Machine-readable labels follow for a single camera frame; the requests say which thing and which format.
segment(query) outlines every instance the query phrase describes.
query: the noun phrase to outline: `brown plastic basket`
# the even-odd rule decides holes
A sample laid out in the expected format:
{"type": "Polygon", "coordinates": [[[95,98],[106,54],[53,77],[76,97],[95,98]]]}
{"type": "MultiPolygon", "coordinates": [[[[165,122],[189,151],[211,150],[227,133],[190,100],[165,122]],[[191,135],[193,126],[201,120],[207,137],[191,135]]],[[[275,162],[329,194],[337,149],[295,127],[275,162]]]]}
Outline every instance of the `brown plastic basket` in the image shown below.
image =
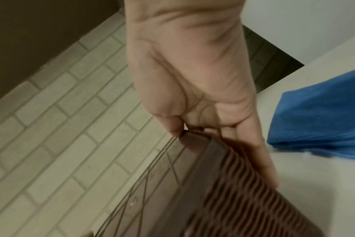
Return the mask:
{"type": "Polygon", "coordinates": [[[96,237],[322,237],[220,139],[185,132],[152,162],[96,237]]]}

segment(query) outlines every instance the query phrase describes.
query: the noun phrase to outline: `ribbed basket side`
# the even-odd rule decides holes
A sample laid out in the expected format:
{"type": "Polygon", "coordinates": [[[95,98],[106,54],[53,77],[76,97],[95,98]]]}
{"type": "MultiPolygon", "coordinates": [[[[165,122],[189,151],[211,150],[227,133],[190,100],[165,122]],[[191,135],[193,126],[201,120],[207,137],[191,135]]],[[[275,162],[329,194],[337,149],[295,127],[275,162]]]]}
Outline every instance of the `ribbed basket side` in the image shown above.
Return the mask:
{"type": "Polygon", "coordinates": [[[323,237],[282,195],[230,149],[184,237],[323,237]]]}

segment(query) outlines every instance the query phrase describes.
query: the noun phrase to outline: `white countertop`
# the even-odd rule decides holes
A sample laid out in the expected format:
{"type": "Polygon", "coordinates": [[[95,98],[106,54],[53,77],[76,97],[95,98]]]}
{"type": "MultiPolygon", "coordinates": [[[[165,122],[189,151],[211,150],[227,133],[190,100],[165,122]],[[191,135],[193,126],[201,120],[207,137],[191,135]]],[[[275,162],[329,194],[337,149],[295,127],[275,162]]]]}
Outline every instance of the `white countertop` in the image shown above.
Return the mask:
{"type": "MultiPolygon", "coordinates": [[[[263,135],[283,92],[310,86],[355,69],[355,37],[258,94],[263,135]]],[[[355,160],[270,147],[279,191],[330,237],[355,237],[355,160]]]]}

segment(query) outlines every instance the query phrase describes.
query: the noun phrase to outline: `white tile floor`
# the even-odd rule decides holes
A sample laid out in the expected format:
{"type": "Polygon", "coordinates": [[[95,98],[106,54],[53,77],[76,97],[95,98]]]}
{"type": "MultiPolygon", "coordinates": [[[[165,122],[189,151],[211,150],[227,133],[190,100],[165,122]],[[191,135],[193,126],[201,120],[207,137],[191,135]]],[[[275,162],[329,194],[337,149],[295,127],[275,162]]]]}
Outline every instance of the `white tile floor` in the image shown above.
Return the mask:
{"type": "Polygon", "coordinates": [[[0,237],[96,231],[169,140],[125,43],[119,12],[0,100],[0,237]]]}

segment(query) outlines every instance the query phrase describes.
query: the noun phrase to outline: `blue towel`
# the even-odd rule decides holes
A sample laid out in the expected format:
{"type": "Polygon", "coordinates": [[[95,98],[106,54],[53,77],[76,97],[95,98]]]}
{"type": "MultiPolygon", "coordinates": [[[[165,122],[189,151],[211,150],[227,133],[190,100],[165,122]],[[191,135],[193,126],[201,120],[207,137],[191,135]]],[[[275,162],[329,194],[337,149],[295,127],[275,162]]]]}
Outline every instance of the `blue towel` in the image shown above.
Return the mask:
{"type": "Polygon", "coordinates": [[[267,143],[355,159],[355,70],[283,93],[267,143]]]}

